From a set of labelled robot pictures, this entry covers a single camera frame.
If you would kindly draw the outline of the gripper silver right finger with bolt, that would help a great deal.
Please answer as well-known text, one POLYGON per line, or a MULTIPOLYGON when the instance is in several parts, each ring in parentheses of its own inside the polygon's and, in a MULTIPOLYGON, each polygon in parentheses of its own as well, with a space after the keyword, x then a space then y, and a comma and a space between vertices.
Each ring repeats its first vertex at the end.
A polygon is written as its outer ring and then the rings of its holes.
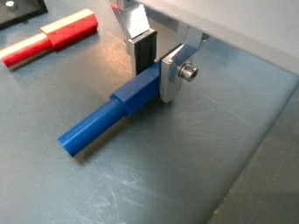
POLYGON ((199 69, 191 59, 202 45, 203 32, 189 25, 179 25, 178 33, 185 36, 179 44, 161 59, 161 99, 170 102, 182 90, 183 81, 194 81, 199 69))

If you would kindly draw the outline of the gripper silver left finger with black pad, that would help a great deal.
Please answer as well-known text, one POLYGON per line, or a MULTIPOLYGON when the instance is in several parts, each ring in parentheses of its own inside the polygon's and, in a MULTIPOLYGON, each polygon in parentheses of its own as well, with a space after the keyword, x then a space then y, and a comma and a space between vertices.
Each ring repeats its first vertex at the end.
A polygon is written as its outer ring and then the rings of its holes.
POLYGON ((157 34, 150 27, 146 7, 135 0, 110 0, 111 9, 126 35, 126 51, 131 56, 133 73, 141 74, 157 58, 157 34))

